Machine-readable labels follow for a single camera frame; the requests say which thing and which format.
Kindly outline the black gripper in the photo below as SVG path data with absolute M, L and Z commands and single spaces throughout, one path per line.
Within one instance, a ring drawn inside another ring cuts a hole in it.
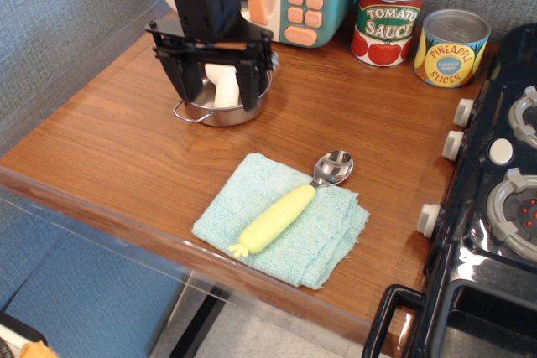
M 196 61 L 236 66 L 242 106 L 257 107 L 265 88 L 267 70 L 277 58 L 272 51 L 273 33 L 248 22 L 240 0 L 173 0 L 178 18 L 149 22 L 157 57 L 179 97 L 193 102 L 203 82 Z

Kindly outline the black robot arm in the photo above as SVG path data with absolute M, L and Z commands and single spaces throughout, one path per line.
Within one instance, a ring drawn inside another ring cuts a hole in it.
M 200 65 L 209 63 L 234 67 L 244 110 L 256 107 L 274 68 L 274 35 L 242 16 L 241 1 L 174 0 L 177 19 L 147 24 L 154 53 L 183 101 L 201 93 Z

